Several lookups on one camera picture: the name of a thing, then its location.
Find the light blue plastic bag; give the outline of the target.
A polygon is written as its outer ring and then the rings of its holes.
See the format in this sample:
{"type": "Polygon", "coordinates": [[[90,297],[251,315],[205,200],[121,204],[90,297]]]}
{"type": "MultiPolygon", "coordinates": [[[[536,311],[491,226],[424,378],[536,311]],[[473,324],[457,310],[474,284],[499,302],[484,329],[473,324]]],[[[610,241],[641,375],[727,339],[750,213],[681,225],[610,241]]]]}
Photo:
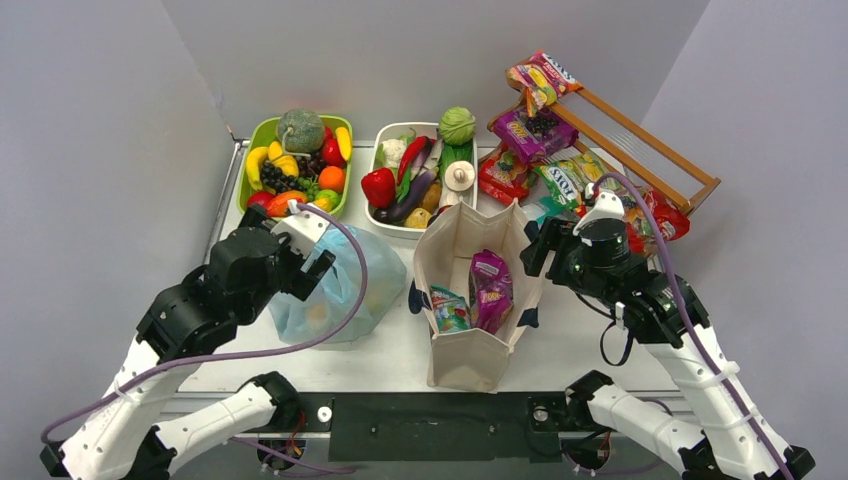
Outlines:
{"type": "MultiPolygon", "coordinates": [[[[354,317],[326,342],[352,342],[370,334],[395,304],[405,285],[407,267],[389,243],[381,237],[349,225],[367,264],[367,289],[354,317]]],[[[287,344],[302,343],[322,336],[339,325],[354,306],[362,283],[357,254],[348,239],[330,227],[310,258],[321,250],[336,256],[330,270],[306,301],[289,294],[276,295],[268,305],[279,339],[287,344]]]]}

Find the large purple snack bag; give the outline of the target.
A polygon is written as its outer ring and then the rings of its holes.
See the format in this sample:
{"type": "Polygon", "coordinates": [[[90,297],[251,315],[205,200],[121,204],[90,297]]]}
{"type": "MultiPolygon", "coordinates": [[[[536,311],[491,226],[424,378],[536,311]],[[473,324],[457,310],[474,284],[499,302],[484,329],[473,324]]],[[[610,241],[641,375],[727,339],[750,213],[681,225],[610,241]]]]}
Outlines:
{"type": "Polygon", "coordinates": [[[507,262],[488,249],[474,254],[468,284],[471,323],[495,335],[514,305],[513,282],[507,262]]]}

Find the teal snack bag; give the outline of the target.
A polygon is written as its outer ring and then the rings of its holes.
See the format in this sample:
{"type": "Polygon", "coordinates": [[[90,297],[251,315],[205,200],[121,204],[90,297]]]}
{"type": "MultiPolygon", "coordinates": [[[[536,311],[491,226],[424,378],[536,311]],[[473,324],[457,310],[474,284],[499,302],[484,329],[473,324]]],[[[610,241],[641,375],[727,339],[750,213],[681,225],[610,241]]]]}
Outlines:
{"type": "Polygon", "coordinates": [[[562,214],[564,207],[552,197],[546,196],[523,205],[521,210],[529,221],[541,227],[547,218],[562,214]]]}
{"type": "Polygon", "coordinates": [[[434,285],[430,290],[430,301],[440,334],[457,333],[471,328],[470,313],[464,297],[434,285]]]}

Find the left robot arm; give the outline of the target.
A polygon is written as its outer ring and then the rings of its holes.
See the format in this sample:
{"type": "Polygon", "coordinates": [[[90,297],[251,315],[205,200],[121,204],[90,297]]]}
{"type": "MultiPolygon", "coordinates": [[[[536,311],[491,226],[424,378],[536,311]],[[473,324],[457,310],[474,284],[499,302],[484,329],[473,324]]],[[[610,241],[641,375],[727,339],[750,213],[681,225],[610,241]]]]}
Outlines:
{"type": "Polygon", "coordinates": [[[257,375],[231,397],[173,421],[159,416],[200,365],[252,324],[279,293],[306,299],[332,266],[316,252],[324,220],[241,227],[218,241],[208,261],[160,292],[138,325],[103,397],[82,411],[64,440],[44,435],[40,459],[67,479],[168,479],[224,440],[269,425],[292,426],[298,393],[278,372],[257,375]]]}

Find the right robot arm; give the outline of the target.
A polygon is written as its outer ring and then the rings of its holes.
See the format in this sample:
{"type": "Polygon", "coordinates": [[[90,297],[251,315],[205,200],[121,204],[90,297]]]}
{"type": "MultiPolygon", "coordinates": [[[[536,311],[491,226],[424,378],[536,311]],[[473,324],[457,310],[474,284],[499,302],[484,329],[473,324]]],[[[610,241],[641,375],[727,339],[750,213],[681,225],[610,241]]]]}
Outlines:
{"type": "Polygon", "coordinates": [[[708,314],[681,277],[631,253],[625,225],[602,219],[581,231],[556,217],[528,223],[520,254],[527,275],[590,297],[607,308],[629,344],[655,358],[678,387],[694,424],[641,400],[597,370],[565,390],[565,413],[577,428],[627,436],[684,479],[802,479],[812,454],[789,444],[765,420],[723,354],[708,314]]]}

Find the green candy bag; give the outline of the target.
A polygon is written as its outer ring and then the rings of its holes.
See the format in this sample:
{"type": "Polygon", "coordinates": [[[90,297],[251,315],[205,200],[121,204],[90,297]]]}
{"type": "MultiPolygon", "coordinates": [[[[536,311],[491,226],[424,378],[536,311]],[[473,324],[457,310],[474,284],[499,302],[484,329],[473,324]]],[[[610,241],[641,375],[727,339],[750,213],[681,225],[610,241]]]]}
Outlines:
{"type": "Polygon", "coordinates": [[[559,206],[567,210],[579,210],[584,205],[586,186],[596,182],[611,169],[594,152],[586,151],[570,158],[541,164],[533,171],[559,206]]]}

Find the red snack bag right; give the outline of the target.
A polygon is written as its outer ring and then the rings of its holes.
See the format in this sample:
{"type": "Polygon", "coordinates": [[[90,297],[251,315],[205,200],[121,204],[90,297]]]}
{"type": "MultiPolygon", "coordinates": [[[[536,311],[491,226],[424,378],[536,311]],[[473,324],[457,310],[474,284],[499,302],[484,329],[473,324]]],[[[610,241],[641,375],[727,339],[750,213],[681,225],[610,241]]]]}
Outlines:
{"type": "MultiPolygon", "coordinates": [[[[663,194],[647,186],[638,186],[637,190],[666,242],[676,240],[688,233],[690,220],[663,194]]],[[[653,255],[657,251],[655,234],[644,212],[635,201],[635,197],[624,187],[618,188],[615,194],[623,204],[623,221],[627,224],[630,251],[643,257],[653,255]]]]}

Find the red snack bag left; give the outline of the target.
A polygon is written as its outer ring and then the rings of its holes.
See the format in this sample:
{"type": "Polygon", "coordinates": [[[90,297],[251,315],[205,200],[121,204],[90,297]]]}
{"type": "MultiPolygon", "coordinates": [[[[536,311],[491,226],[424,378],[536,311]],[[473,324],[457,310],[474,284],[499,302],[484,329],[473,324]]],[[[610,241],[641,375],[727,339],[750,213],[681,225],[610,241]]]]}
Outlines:
{"type": "Polygon", "coordinates": [[[529,196],[531,171],[505,143],[501,142],[481,161],[478,178],[483,193],[505,206],[529,196]]]}

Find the small purple snack bag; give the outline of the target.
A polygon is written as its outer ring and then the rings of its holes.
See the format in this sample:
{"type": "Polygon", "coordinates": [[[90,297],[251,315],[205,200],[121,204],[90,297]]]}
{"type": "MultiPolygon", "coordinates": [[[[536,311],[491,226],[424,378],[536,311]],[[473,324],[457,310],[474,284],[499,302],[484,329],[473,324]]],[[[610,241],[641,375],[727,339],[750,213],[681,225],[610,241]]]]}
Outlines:
{"type": "Polygon", "coordinates": [[[518,107],[501,114],[490,127],[525,164],[541,162],[572,147],[579,138],[576,128],[548,109],[529,116],[525,109],[518,107]]]}

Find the red orange mango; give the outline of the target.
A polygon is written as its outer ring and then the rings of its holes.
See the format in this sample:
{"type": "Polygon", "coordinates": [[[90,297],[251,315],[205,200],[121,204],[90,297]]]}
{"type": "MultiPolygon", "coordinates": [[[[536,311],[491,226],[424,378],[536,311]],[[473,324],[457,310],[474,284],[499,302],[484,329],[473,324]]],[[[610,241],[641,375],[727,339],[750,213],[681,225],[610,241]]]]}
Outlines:
{"type": "Polygon", "coordinates": [[[267,214],[270,217],[285,217],[289,213],[289,203],[307,204],[309,202],[308,195],[302,191],[289,190],[274,196],[265,205],[267,214]]]}

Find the green lime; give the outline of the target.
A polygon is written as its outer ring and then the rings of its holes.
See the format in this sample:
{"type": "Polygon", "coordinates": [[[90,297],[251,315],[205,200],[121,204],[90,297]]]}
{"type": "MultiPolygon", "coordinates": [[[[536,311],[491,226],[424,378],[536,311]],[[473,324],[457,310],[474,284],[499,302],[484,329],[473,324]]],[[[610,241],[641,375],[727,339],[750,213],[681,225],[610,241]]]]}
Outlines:
{"type": "Polygon", "coordinates": [[[341,195],[330,189],[322,189],[320,190],[313,200],[313,203],[316,207],[322,209],[325,212],[331,212],[341,202],[341,195]]]}

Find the red bell pepper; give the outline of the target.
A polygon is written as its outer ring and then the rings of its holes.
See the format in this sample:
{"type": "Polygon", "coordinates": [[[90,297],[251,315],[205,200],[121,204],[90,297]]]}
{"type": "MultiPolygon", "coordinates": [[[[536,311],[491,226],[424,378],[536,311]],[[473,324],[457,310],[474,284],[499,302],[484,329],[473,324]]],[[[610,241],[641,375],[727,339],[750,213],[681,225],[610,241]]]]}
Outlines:
{"type": "Polygon", "coordinates": [[[387,208],[395,199],[395,177],[390,168],[368,173],[360,184],[368,204],[376,209],[387,208]]]}

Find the green fruit tray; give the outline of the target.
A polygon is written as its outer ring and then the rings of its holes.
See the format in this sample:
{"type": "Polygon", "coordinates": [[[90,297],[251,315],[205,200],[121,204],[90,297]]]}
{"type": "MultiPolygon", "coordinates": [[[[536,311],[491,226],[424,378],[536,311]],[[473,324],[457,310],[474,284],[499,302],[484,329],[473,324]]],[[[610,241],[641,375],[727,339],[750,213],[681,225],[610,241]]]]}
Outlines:
{"type": "MultiPolygon", "coordinates": [[[[320,114],[320,118],[322,119],[324,125],[329,127],[331,130],[335,130],[339,127],[345,127],[350,134],[353,134],[354,132],[353,126],[344,117],[329,114],[320,114]]],[[[250,186],[249,180],[246,176],[245,168],[247,164],[247,154],[251,153],[255,148],[269,146],[272,141],[277,138],[276,128],[278,121],[278,117],[272,117],[267,120],[264,120],[254,129],[250,140],[244,140],[242,142],[241,161],[239,164],[238,177],[234,187],[232,200],[232,204],[237,207],[240,214],[245,213],[247,209],[247,201],[249,197],[255,193],[255,190],[250,186]]]]}

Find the white vegetable tray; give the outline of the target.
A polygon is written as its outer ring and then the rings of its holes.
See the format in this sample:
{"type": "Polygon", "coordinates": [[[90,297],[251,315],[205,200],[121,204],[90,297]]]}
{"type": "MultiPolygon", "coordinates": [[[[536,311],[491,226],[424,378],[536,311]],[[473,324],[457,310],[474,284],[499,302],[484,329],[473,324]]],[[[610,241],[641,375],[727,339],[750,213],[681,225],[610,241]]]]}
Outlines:
{"type": "MultiPolygon", "coordinates": [[[[432,169],[438,173],[438,179],[430,186],[424,200],[417,207],[424,208],[432,214],[432,219],[430,220],[429,225],[435,221],[435,218],[441,211],[456,203],[465,203],[474,207],[477,204],[478,196],[477,177],[471,189],[457,193],[446,188],[444,184],[444,174],[447,166],[455,161],[468,161],[477,171],[477,142],[475,139],[472,139],[460,146],[448,145],[441,137],[438,125],[432,122],[401,122],[389,124],[383,127],[377,134],[374,144],[374,157],[369,173],[384,167],[381,162],[382,152],[380,147],[380,144],[383,141],[400,138],[406,140],[408,146],[418,136],[427,136],[430,139],[430,143],[419,152],[399,186],[396,185],[398,168],[390,168],[395,177],[394,200],[402,200],[407,195],[411,181],[419,174],[423,173],[425,169],[432,169]]],[[[405,228],[403,226],[404,221],[399,224],[383,224],[377,222],[371,217],[371,214],[376,208],[368,204],[366,197],[365,201],[366,218],[384,234],[399,238],[418,239],[425,231],[425,229],[405,228]]]]}

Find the red chili pepper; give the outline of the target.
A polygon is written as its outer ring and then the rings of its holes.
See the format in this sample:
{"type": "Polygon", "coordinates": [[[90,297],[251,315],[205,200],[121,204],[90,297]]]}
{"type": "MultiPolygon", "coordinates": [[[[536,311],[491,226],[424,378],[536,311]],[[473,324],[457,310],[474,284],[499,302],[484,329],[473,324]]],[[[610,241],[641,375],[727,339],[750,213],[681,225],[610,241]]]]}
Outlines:
{"type": "Polygon", "coordinates": [[[398,166],[396,185],[399,186],[419,152],[430,143],[427,136],[416,137],[406,148],[398,166]]]}

